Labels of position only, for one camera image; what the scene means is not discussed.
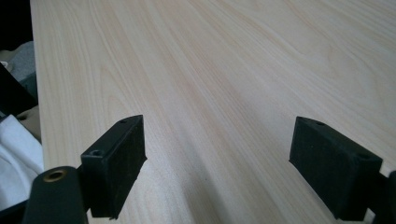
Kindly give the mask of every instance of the white cloth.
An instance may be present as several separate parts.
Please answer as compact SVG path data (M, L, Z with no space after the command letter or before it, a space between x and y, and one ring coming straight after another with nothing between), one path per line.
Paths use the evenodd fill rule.
M29 198L44 171L40 143L10 115L0 123L0 211Z

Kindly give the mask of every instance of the table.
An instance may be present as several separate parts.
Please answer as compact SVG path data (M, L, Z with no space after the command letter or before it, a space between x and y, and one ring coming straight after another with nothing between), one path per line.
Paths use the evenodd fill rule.
M395 1L31 5L47 168L144 115L148 160L112 223L341 222L288 162L296 116L396 169Z

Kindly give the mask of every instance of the wood grain surface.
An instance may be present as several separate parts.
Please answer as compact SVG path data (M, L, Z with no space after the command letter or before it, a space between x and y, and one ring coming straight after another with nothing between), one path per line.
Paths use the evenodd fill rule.
M31 5L47 168L144 115L148 160L111 223L341 222L288 162L296 116L396 169L394 0Z

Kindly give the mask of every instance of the light wood tabletop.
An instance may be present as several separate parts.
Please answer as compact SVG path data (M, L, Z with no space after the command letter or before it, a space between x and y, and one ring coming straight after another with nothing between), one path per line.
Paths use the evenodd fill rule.
M144 116L148 160L111 223L342 222L289 163L296 116L396 169L394 0L31 5L47 169Z

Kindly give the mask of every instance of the wooden table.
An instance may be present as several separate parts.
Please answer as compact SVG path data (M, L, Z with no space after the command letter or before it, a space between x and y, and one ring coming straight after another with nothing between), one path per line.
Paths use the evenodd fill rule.
M144 115L148 161L112 223L341 222L288 162L296 116L396 169L396 1L31 4L47 168Z

